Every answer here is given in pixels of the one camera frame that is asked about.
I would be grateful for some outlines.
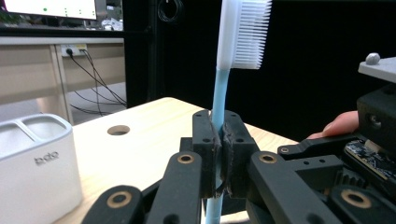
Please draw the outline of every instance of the tabletop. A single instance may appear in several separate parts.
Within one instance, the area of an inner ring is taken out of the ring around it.
[[[192,137],[192,115],[202,109],[166,97],[74,126],[83,199],[55,223],[81,223],[107,189],[128,185],[143,190],[160,180],[179,151],[180,138]],[[276,152],[279,146],[296,143],[246,126],[260,150]]]

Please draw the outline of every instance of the power outlet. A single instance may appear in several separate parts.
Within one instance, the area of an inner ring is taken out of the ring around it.
[[[70,57],[67,53],[66,50],[71,49],[73,51],[73,57],[75,56],[83,56],[85,55],[84,52],[82,51],[83,49],[87,49],[86,44],[76,44],[76,45],[61,45],[61,52],[63,57]]]

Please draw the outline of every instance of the monitor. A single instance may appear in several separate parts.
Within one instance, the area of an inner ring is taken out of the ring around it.
[[[95,0],[2,0],[11,13],[96,20]]]

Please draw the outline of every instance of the white bristles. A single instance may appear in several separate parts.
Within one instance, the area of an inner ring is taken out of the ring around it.
[[[240,7],[232,68],[259,69],[264,54],[271,1],[244,0]]]

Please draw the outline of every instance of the black device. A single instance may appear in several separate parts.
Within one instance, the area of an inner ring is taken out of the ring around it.
[[[231,198],[225,206],[242,200],[249,223],[392,223],[394,106],[396,85],[389,84],[358,100],[356,133],[305,139],[277,154],[260,151],[236,113],[226,111],[220,139],[208,111],[199,111],[192,116],[192,138],[181,139],[162,180],[142,192],[107,190],[82,223],[200,223],[202,199],[224,191]],[[217,157],[223,183],[216,189]]]

